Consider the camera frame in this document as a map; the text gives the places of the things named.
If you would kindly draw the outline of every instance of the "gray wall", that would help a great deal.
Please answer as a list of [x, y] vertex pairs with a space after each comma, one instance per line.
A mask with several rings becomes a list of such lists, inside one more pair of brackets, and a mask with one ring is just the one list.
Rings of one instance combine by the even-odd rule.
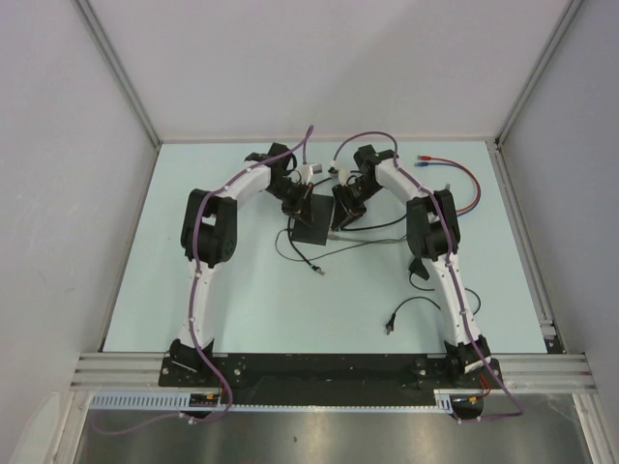
[[92, 0], [163, 140], [493, 136], [567, 0]]
[[69, 0], [0, 14], [0, 462], [96, 348], [155, 154]]
[[506, 157], [560, 330], [619, 431], [619, 2], [587, 2]]

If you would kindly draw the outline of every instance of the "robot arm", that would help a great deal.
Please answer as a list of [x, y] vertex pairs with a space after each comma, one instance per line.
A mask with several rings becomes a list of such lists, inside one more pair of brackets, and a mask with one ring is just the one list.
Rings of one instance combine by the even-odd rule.
[[[393, 193], [406, 206], [406, 236], [414, 256], [409, 271], [430, 280], [436, 289], [443, 313], [443, 334], [451, 367], [456, 373], [468, 373], [482, 367], [483, 363], [471, 345], [463, 327], [462, 316], [467, 318], [473, 341], [481, 348], [488, 362], [490, 351], [471, 312], [461, 280], [457, 255], [460, 232], [454, 198], [446, 189], [434, 193], [454, 245], [454, 254], [448, 265], [445, 260], [447, 241], [440, 222], [436, 220], [433, 204], [426, 193], [415, 187], [394, 166], [393, 156], [391, 150], [375, 153], [371, 146], [359, 149], [355, 161], [362, 176], [351, 185], [333, 188], [336, 208], [332, 228], [339, 230], [360, 218], [366, 211], [364, 202], [382, 188]], [[430, 221], [430, 216], [434, 216], [434, 220]], [[450, 278], [448, 266], [455, 270], [456, 279]], [[457, 298], [457, 289], [464, 300], [464, 314]]]
[[[238, 210], [254, 195], [267, 190], [281, 200], [281, 210], [285, 215], [305, 223], [312, 222], [313, 184], [310, 180], [313, 174], [321, 171], [321, 166], [304, 164], [300, 168], [302, 182], [295, 183], [287, 177], [290, 173], [288, 164], [293, 160], [293, 169], [296, 166], [292, 153], [277, 161], [256, 165], [256, 162], [280, 157], [286, 152], [289, 152], [287, 147], [274, 143], [266, 155], [256, 153], [249, 155], [244, 166], [246, 174], [223, 193], [211, 197], [208, 201], [197, 236], [197, 255], [200, 260], [200, 271], [197, 273], [192, 250], [193, 229], [199, 206], [208, 192], [195, 189], [190, 194], [181, 233], [181, 245], [189, 259], [192, 290], [191, 322], [197, 344], [203, 351], [212, 350], [215, 338], [213, 284], [222, 264], [232, 257], [236, 248]], [[197, 371], [201, 366], [194, 355], [190, 318], [184, 319], [179, 336], [170, 347], [170, 357], [174, 363], [190, 371]]]

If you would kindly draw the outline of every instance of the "metal floor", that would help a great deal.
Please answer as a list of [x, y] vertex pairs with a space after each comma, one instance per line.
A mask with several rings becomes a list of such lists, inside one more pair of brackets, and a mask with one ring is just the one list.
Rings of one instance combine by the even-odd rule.
[[[107, 437], [161, 412], [91, 411], [79, 464], [582, 464], [590, 463], [570, 395], [527, 395], [520, 418], [457, 425], [443, 414], [233, 413], [221, 422], [162, 420]], [[511, 410], [504, 396], [486, 411]]]

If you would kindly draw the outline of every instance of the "black mounting plate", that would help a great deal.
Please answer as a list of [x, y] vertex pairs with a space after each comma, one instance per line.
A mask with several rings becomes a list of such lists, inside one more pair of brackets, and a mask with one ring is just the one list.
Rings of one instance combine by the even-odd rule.
[[327, 235], [331, 226], [331, 214], [333, 212], [333, 196], [312, 194], [311, 216], [312, 225], [303, 224], [299, 220], [294, 221], [292, 227], [292, 240], [303, 244], [327, 245]]
[[[484, 373], [453, 379], [445, 358], [428, 355], [235, 353], [209, 359], [230, 383], [234, 402], [248, 405], [429, 406], [435, 404], [434, 389], [480, 390]], [[498, 360], [490, 365], [500, 376]], [[486, 379], [498, 388], [491, 376]], [[165, 357], [160, 386], [218, 388], [220, 380]]]

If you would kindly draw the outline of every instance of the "light blue table surface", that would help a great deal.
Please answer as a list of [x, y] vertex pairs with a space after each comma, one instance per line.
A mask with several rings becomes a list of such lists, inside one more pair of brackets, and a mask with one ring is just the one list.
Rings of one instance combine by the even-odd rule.
[[[340, 155], [354, 169], [351, 143]], [[372, 143], [377, 150], [389, 143]], [[177, 336], [189, 301], [189, 268], [180, 246], [187, 198], [192, 189], [215, 189], [236, 173], [251, 152], [267, 143], [163, 145], [105, 341], [107, 352], [163, 352]], [[309, 160], [328, 167], [338, 143], [309, 145]], [[457, 207], [473, 198], [460, 170], [414, 167], [418, 155], [457, 160], [482, 184], [482, 201], [460, 218], [460, 268], [466, 286], [483, 299], [478, 323], [494, 353], [544, 353], [545, 345], [516, 244], [483, 142], [404, 142], [403, 164], [427, 186], [451, 185]], [[331, 194], [332, 183], [316, 192]], [[355, 226], [400, 217], [403, 205], [386, 190], [367, 202]], [[443, 353], [442, 317], [427, 302], [399, 312], [396, 330], [384, 326], [404, 299], [421, 294], [408, 283], [411, 254], [406, 243], [362, 246], [317, 261], [325, 276], [282, 259], [274, 239], [286, 224], [280, 202], [256, 195], [238, 217], [238, 245], [217, 276], [215, 351], [254, 353]], [[405, 226], [348, 233], [364, 239], [398, 238]], [[280, 249], [296, 257], [282, 234]], [[350, 245], [299, 245], [308, 256]], [[424, 292], [424, 296], [433, 293]]]

